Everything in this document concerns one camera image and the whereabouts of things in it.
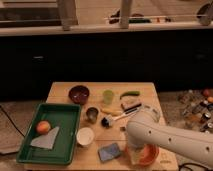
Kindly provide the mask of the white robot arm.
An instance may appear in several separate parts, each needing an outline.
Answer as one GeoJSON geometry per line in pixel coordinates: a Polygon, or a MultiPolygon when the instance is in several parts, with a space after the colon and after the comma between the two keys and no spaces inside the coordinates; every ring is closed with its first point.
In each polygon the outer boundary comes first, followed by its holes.
{"type": "Polygon", "coordinates": [[[140,111],[126,125],[130,147],[154,144],[213,169],[213,134],[161,125],[160,115],[140,111]]]}

